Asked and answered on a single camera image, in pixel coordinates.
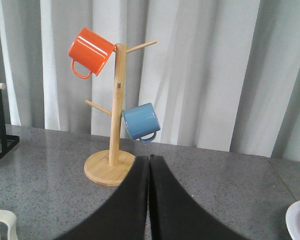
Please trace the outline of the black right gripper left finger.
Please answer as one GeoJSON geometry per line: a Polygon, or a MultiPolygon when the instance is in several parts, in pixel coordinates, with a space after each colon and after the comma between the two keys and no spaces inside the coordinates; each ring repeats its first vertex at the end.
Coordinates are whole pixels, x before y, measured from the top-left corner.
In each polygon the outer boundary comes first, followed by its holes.
{"type": "Polygon", "coordinates": [[[143,240],[148,210],[150,159],[138,156],[116,191],[59,240],[143,240]]]}

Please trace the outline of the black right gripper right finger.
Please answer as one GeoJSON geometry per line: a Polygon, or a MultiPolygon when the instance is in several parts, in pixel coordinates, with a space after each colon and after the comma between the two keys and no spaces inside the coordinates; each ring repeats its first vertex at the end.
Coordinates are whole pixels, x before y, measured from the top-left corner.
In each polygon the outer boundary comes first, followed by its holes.
{"type": "Polygon", "coordinates": [[[149,218],[154,240],[244,240],[205,211],[181,186],[163,156],[150,156],[149,218]]]}

